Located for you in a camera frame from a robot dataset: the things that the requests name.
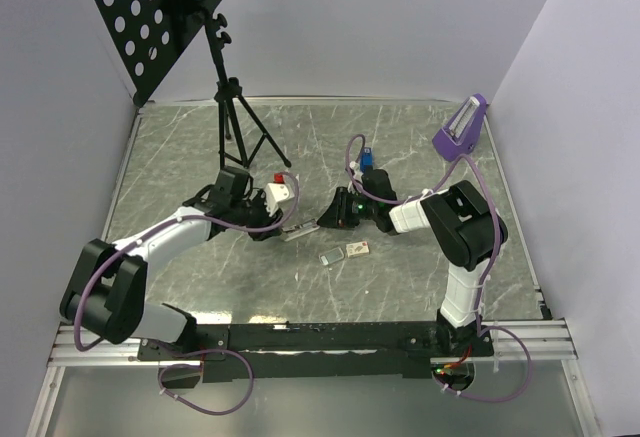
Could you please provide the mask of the small white staple box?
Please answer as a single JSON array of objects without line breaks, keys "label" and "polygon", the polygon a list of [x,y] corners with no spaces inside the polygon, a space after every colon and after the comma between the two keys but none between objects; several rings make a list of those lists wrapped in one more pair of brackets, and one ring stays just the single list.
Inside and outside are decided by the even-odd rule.
[{"label": "small white staple box", "polygon": [[366,241],[349,243],[345,246],[348,258],[361,257],[370,254],[369,245]]}]

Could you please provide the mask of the silver staple tray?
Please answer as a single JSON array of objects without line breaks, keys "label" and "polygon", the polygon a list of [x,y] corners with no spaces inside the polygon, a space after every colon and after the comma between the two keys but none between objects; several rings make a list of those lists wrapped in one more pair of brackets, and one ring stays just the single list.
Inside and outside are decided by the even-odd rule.
[{"label": "silver staple tray", "polygon": [[345,258],[344,251],[340,248],[334,248],[319,255],[319,260],[323,266],[331,266],[340,262]]}]

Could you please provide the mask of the beige white stapler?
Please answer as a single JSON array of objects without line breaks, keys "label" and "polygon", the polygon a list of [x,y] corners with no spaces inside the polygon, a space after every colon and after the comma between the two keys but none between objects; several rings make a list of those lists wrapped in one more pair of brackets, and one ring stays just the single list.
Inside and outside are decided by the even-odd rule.
[{"label": "beige white stapler", "polygon": [[309,235],[319,229],[317,222],[314,219],[307,220],[300,224],[292,226],[282,227],[280,238],[284,242],[293,241],[300,237]]}]

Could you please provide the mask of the blue black stapler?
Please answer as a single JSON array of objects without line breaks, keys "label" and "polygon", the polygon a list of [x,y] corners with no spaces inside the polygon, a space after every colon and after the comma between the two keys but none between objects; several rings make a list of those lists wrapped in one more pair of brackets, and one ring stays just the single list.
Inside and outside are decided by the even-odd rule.
[{"label": "blue black stapler", "polygon": [[371,147],[364,146],[359,158],[359,169],[362,173],[374,168],[374,157]]}]

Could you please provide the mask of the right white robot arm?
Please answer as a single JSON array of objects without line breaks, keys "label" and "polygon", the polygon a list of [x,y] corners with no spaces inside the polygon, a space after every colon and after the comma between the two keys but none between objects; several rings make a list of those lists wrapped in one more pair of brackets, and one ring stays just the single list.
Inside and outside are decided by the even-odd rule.
[{"label": "right white robot arm", "polygon": [[422,229],[433,232],[448,264],[447,286],[439,314],[446,322],[436,332],[438,347],[448,355],[466,349],[472,334],[468,325],[479,313],[483,273],[495,250],[508,240],[501,217],[492,214],[476,187],[462,180],[448,189],[423,192],[401,201],[383,169],[368,168],[361,186],[339,186],[317,225],[351,229],[371,220],[379,231],[400,235]]}]

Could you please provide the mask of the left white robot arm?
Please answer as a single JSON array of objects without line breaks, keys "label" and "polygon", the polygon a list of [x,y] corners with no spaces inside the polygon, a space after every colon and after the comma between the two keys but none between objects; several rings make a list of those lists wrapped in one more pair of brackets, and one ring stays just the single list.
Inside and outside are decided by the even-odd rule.
[{"label": "left white robot arm", "polygon": [[196,318],[169,304],[147,302],[148,280],[174,258],[228,229],[254,241],[279,235],[290,216],[281,205],[298,197],[296,184],[278,180],[254,188],[248,171],[226,166],[214,183],[154,226],[112,243],[87,243],[59,306],[62,319],[74,326],[77,349],[90,348],[79,334],[86,329],[112,344],[149,339],[160,341],[174,358],[192,355],[198,344]]}]

